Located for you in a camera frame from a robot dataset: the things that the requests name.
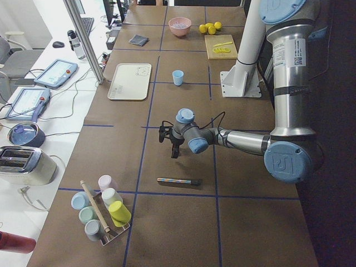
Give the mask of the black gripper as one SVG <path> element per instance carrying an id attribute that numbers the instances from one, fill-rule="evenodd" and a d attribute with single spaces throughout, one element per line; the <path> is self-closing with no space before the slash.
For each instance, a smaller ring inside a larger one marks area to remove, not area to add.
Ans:
<path id="1" fill-rule="evenodd" d="M 180 145 L 184 143 L 184 139 L 176 137 L 172 126 L 161 125 L 159 127 L 159 142 L 163 143 L 165 139 L 169 139 L 172 144 L 172 159 L 177 159 L 180 154 Z"/>

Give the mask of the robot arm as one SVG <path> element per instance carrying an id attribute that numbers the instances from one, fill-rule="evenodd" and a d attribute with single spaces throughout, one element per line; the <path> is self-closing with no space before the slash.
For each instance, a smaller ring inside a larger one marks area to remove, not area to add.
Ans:
<path id="1" fill-rule="evenodd" d="M 320 168 L 323 153 L 309 125 L 307 40 L 327 22 L 329 1 L 252 1 L 236 64 L 221 73 L 224 97 L 245 97 L 256 92 L 256 63 L 264 41 L 273 47 L 275 127 L 268 135 L 201 128 L 195 114 L 182 108 L 172 126 L 161 126 L 159 140 L 169 139 L 172 156 L 187 143 L 199 154 L 220 145 L 261 155 L 268 172 L 286 183 L 301 182 Z"/>

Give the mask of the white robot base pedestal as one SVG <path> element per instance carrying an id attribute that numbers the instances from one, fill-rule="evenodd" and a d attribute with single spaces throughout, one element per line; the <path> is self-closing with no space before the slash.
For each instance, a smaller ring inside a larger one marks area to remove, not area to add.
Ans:
<path id="1" fill-rule="evenodd" d="M 235 65 L 230 71 L 220 72 L 223 97 L 261 97 L 256 64 L 266 26 L 259 14 L 260 4 L 261 0 L 250 3 Z"/>

